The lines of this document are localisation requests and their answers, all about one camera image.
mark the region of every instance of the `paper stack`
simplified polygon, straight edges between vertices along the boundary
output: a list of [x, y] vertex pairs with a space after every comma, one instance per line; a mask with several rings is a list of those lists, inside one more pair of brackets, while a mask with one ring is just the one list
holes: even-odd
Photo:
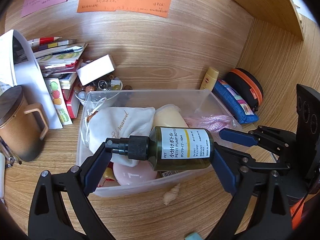
[[71, 124], [71, 119], [77, 117], [79, 101], [73, 87], [86, 46], [87, 43], [76, 43], [76, 39], [59, 39], [32, 48], [63, 125]]

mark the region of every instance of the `black spray nozzle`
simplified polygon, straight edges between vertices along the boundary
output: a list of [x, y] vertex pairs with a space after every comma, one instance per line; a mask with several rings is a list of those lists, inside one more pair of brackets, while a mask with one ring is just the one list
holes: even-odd
[[106, 151], [126, 155], [129, 159], [145, 161], [148, 157], [148, 136], [131, 135], [129, 138], [107, 138]]

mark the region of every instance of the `pink cord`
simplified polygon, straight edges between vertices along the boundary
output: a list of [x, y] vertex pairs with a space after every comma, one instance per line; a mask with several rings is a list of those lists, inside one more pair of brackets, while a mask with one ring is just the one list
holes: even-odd
[[236, 124], [231, 116], [210, 115], [202, 117], [186, 117], [185, 122], [189, 127], [206, 128], [211, 132], [219, 132], [223, 128], [233, 128]]

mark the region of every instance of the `white fabric bag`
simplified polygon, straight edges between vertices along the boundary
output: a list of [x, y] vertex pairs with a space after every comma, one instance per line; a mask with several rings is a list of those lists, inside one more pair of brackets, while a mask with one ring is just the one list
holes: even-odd
[[[148, 136], [152, 129], [154, 107], [106, 107], [99, 110], [89, 121], [89, 149], [95, 153], [107, 138]], [[112, 162], [134, 167], [138, 160], [113, 154]]]

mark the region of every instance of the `orange sticky note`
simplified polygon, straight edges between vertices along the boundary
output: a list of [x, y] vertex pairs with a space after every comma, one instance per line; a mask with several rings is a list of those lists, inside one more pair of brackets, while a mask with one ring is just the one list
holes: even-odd
[[77, 12], [132, 11], [168, 17], [171, 0], [79, 0]]

